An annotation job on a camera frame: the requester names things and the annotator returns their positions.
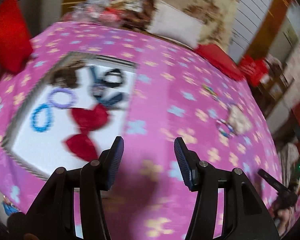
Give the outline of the red bow hair clip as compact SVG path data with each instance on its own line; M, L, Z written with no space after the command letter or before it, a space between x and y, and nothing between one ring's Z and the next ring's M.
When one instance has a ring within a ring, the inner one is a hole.
M107 108L98 103L93 109L70 108L70 115L77 125L78 134L64 140L64 144L76 157L90 162L98 158L98 150L89 133L105 126L109 121Z

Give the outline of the cream white scrunchie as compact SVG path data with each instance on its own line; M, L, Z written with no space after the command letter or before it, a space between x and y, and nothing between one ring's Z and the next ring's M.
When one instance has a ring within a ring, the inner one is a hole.
M236 105L229 108L228 124L233 128L236 135L243 135L253 127L250 120Z

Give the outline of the blue striped wrist watch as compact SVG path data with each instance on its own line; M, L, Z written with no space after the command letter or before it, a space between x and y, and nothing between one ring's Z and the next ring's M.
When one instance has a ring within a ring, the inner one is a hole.
M117 88L108 88L101 83L101 79L105 72L101 75L98 75L96 66L93 65L89 66L89 70L93 80L93 83L90 87L90 93L93 96L93 98L97 100L99 104L110 109L115 105L117 105L118 103L125 100L126 94L124 92L118 92L114 90L122 87L125 83L122 86Z

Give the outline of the black scrunchie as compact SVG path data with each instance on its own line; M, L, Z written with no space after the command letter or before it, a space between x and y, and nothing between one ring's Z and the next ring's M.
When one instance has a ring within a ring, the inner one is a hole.
M119 68L113 68L104 73L101 83L108 88L117 88L125 83L125 76Z

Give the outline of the wooden chair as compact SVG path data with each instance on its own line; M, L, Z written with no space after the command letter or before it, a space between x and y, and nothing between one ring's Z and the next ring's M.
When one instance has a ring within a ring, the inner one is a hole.
M265 119L271 115L294 83L294 78L288 81L285 77L286 68L286 63L282 67L277 63L271 64L271 75L266 83L259 83L257 87L251 88L253 97Z

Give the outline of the striped white tray box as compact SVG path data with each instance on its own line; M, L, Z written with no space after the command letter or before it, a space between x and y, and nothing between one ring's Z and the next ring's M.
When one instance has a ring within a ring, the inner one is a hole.
M76 71L78 86L70 94L56 91L50 84L51 73L78 60L84 62L84 66ZM117 136L123 135L138 65L114 56L69 52L30 90L8 125L2 141L2 148L9 157L42 180L47 180L59 166L72 170L86 164L85 160L68 151L64 144L65 139L79 133L70 109L56 108L52 102L92 109L97 101L90 93L93 83L89 70L91 65L96 66L98 75L111 68L122 70L125 84L114 90L124 92L126 97L109 110L108 123L90 132L89 138L101 152L110 148Z

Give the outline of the pink floral bed sheet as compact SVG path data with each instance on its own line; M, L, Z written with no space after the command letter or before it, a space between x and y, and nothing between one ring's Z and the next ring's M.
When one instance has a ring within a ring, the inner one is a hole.
M7 126L36 82L70 51L114 56L138 64L123 130L125 151L104 207L112 239L184 239L196 194L184 185L173 152L176 137L214 167L239 167L266 206L276 191L257 174L281 179L267 123L246 82L236 82L195 53L154 37L95 24L58 22L33 40L35 58L0 81L0 191L27 211L43 181L2 148ZM228 124L236 105L252 129Z

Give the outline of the red gift bag right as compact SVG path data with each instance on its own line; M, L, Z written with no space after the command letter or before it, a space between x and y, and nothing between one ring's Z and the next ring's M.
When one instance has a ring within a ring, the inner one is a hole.
M255 60L249 55L245 55L241 59L238 68L252 87L257 87L261 79L268 74L267 64L264 59Z

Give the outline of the red cushion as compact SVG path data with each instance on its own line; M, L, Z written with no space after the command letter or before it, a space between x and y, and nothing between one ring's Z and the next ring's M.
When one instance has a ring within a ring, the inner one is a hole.
M201 44L194 52L209 61L215 68L230 79L235 81L244 80L244 75L235 62L216 44Z

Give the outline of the red tote bag left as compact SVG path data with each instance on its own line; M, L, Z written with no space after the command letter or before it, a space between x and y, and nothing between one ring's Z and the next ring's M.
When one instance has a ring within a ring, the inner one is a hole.
M0 67L18 74L33 53L31 35L17 0L0 3Z

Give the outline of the floral beige quilt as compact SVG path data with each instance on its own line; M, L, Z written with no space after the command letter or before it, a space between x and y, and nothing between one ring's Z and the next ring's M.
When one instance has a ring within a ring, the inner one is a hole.
M160 2L202 21L199 44L214 43L224 51L228 49L238 0L145 0L141 12L128 10L126 25L150 31L150 23L158 13Z

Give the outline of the clear plastic bag pile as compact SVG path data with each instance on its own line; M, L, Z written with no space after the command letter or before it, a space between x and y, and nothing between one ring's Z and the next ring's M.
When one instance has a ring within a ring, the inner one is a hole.
M81 2L70 7L61 20L64 22L96 23L118 28L123 24L125 13L122 10L107 7L107 0L93 3Z

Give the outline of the white small pillow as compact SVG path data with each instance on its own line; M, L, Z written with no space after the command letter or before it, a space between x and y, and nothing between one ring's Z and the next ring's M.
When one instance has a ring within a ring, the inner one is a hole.
M203 25L202 21L160 1L156 5L147 31L153 35L177 41L194 49L198 45Z

